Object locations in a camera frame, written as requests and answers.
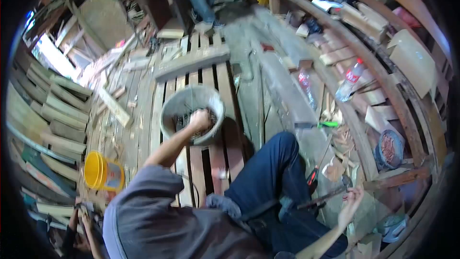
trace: hammer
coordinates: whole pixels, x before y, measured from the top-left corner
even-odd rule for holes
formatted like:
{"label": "hammer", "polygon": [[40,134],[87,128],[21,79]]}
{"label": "hammer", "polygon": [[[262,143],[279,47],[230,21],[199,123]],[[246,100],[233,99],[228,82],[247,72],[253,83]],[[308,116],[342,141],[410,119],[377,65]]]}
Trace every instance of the hammer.
{"label": "hammer", "polygon": [[321,205],[325,201],[327,201],[329,198],[336,196],[337,194],[342,193],[343,191],[346,191],[348,188],[353,187],[353,182],[351,182],[350,177],[347,175],[342,175],[342,183],[344,184],[341,187],[337,187],[336,189],[332,190],[330,193],[327,193],[324,196],[318,197],[316,199],[313,199],[312,201],[309,201],[304,204],[297,205],[297,209],[302,209],[302,208],[308,208],[311,206],[315,206],[317,204]]}

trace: red bottle label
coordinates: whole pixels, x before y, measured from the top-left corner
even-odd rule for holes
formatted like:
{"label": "red bottle label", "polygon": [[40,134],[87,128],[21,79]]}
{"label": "red bottle label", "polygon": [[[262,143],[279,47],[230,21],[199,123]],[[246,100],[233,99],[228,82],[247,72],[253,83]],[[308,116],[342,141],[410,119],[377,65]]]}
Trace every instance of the red bottle label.
{"label": "red bottle label", "polygon": [[356,83],[359,79],[359,76],[354,75],[353,72],[351,72],[351,69],[348,69],[345,78],[347,78],[348,81],[351,83]]}

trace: yellow bucket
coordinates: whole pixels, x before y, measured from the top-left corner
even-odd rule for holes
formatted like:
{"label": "yellow bucket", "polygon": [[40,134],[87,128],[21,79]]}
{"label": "yellow bucket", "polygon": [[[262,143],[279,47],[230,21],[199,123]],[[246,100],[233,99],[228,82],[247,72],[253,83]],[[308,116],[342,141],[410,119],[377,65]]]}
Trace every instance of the yellow bucket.
{"label": "yellow bucket", "polygon": [[86,156],[84,175],[91,189],[120,191],[125,184],[123,167],[97,151],[91,151]]}

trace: gray shirt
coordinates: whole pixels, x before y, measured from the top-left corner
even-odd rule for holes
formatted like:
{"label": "gray shirt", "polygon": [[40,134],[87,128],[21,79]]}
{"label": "gray shirt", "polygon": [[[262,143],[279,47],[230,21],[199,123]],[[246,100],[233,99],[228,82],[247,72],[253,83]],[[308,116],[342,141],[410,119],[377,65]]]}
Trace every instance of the gray shirt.
{"label": "gray shirt", "polygon": [[171,207],[181,176],[142,168],[109,204],[103,237],[111,259],[268,258],[261,244],[220,210]]}

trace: plastic bottle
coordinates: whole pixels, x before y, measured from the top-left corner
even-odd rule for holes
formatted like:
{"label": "plastic bottle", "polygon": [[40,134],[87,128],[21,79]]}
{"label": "plastic bottle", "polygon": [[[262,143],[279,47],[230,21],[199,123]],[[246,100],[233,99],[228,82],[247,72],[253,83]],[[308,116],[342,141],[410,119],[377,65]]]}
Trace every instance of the plastic bottle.
{"label": "plastic bottle", "polygon": [[335,94],[335,98],[337,100],[342,102],[346,102],[348,100],[351,94],[351,90],[353,89],[353,85],[355,85],[355,83],[358,81],[364,69],[365,68],[361,58],[357,59],[357,63],[354,66],[348,68],[348,71],[345,75],[345,80]]}
{"label": "plastic bottle", "polygon": [[305,92],[305,95],[307,95],[310,106],[313,108],[313,110],[316,110],[316,100],[313,96],[310,80],[310,73],[304,69],[301,69],[299,73],[300,86]]}

